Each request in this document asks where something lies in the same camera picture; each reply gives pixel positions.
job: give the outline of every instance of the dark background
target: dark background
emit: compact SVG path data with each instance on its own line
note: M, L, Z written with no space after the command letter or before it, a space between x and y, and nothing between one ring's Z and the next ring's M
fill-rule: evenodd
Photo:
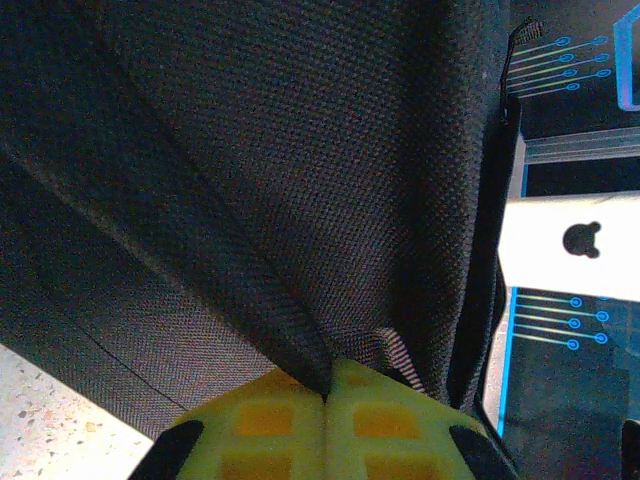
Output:
M529 165L527 197L640 190L640 158Z
M523 98L522 132L525 139L640 125L640 112L625 112L618 108L613 41L613 24L637 4L637 0L512 1L513 28L527 16L544 22L543 37L524 47L518 47L516 51L548 44L562 36L571 37L571 43L567 45L569 47L590 42L599 35L606 35L609 37L609 41L604 45L578 48L567 53L575 54L575 61L593 58L598 53L610 55L609 60L604 63L576 66L575 68L578 70L576 77L595 73L603 68L613 70L613 74L606 78L590 78L579 81L580 89L573 92L565 90ZM634 35L633 56L634 66L640 65L640 32ZM532 61L532 63L551 58L553 57L545 57L545 59ZM640 76L638 81L635 80L634 78L634 87L638 86L636 87L638 89L640 88Z
M518 289L518 294L571 298L572 295ZM620 475L620 435L627 418L640 416L640 304L581 296L582 312L606 310L601 324L579 316L576 332L609 337L605 345L576 337L577 351L564 345L513 338L504 439L524 478L607 479ZM555 302L522 299L523 305L569 308ZM566 318L516 307L516 314ZM516 323L558 327L516 318ZM515 328L515 332L568 340L570 336Z

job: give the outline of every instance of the yellow foam pad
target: yellow foam pad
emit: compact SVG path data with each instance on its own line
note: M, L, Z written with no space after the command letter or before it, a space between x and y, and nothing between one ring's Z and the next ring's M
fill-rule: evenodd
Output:
M326 404L280 370L178 420L204 431L179 478L473 479L449 435L473 419L356 362L337 360Z

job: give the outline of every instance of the bear logo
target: bear logo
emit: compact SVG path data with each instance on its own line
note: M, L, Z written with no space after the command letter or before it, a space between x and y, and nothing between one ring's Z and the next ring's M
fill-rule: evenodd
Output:
M565 232L562 244L571 255L586 255L589 258L598 258L600 251L596 248L596 232L602 227L598 222L589 225L576 224Z

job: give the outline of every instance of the black rubber piece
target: black rubber piece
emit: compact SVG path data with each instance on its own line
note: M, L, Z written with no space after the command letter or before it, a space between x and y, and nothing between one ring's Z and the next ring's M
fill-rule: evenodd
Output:
M513 455L511 455L511 452L505 445L504 440L502 440L502 437L500 437L496 429L491 424L491 421L487 416L487 412L485 411L484 406L482 405L482 398L478 393L476 393L476 396L473 399L473 413L475 414L474 417L479 419L480 422L482 423L482 426L487 432L487 435L489 436L489 439L493 443L494 447L500 451L500 453L509 462L509 464L511 465L511 468L514 471L520 472L520 469L518 468L518 464L516 463L516 460L513 458Z
M461 425L449 428L449 433L476 480L520 478L488 438Z
M129 480L173 480L195 447L204 424L189 420L162 433Z
M622 480L640 480L640 423L635 420L622 428Z

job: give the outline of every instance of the black fabric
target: black fabric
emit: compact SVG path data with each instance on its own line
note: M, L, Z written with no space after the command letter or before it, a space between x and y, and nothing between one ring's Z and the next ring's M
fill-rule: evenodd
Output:
M12 161L306 384L328 378L325 344L382 368L390 326L429 394L449 402L454 362L453 399L472 398L486 338L471 360L454 344L491 321L458 325L504 3L106 0L99 34L60 5L0 7Z
M0 46L9 60L0 126L9 157L213 302L280 368L328 393L329 351L315 322L90 32L64 5L36 3L6 8L13 41Z
M451 405L470 410L480 384L491 338L502 318L506 290L498 263L498 241L520 131L521 108L515 97L506 104L505 124L487 143L482 165L478 212L469 279L448 376Z
M26 171L0 176L0 341L155 437L273 368Z

